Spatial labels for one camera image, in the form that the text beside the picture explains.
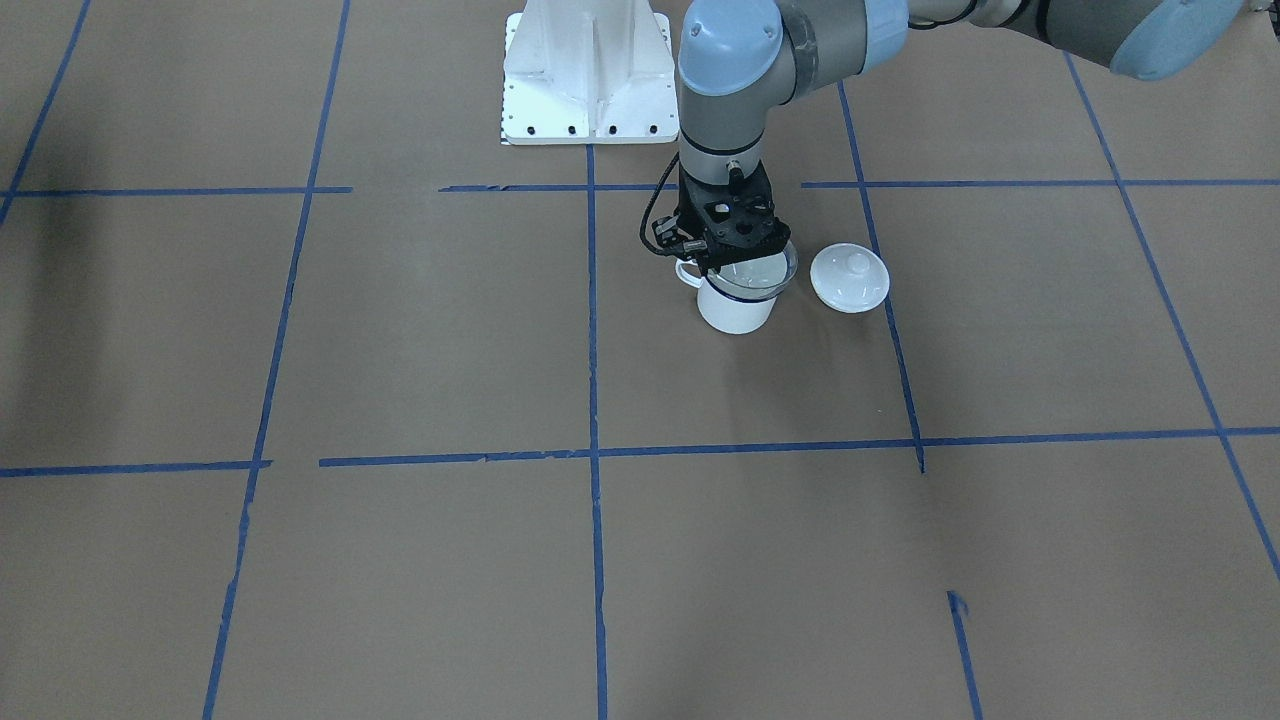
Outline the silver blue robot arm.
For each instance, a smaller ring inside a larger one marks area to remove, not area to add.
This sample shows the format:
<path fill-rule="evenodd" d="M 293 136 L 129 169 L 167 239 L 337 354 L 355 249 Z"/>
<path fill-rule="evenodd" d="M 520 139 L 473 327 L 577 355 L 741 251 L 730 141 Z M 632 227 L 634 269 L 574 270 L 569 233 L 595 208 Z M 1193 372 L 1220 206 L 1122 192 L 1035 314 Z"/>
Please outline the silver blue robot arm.
<path fill-rule="evenodd" d="M 895 58 L 913 31 L 1010 29 L 1117 76 L 1153 82 L 1206 54 L 1239 1 L 695 1 L 684 15 L 675 211 L 644 217 L 658 256 L 717 272 L 782 252 L 762 161 L 767 117 Z"/>

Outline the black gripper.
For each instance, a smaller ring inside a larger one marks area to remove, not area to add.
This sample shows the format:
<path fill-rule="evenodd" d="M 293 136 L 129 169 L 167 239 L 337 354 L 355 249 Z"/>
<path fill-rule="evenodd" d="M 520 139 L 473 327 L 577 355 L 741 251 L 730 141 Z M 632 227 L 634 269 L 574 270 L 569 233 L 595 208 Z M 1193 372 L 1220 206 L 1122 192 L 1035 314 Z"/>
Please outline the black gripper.
<path fill-rule="evenodd" d="M 672 215 L 652 223 L 653 254 L 692 261 L 708 272 L 783 252 L 787 224 L 774 214 L 764 165 L 750 176 L 732 169 L 727 184 L 708 184 L 673 160 L 658 181 L 653 201 L 673 170 L 678 174 L 678 204 Z"/>

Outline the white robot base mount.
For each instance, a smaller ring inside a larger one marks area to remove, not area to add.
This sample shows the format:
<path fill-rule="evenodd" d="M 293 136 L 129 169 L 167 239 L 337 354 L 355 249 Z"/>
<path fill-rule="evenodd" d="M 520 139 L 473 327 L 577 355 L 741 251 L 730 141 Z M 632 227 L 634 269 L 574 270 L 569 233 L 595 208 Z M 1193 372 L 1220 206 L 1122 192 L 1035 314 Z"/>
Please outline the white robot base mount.
<path fill-rule="evenodd" d="M 675 142 L 672 38 L 648 1 L 525 3 L 504 26 L 502 142 Z"/>

